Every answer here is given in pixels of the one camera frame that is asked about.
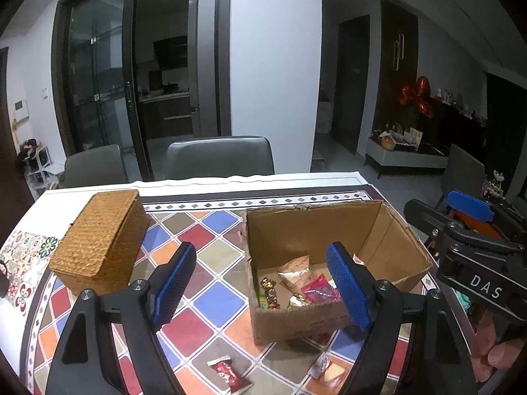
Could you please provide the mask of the right hand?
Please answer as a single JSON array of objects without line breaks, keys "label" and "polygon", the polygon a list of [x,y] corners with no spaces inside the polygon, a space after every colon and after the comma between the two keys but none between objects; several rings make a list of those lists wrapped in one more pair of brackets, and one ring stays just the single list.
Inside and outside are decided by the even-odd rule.
[{"label": "right hand", "polygon": [[494,370],[507,370],[519,358],[526,338],[498,342],[494,314],[486,310],[477,326],[471,347],[471,362],[476,382],[486,382]]}]

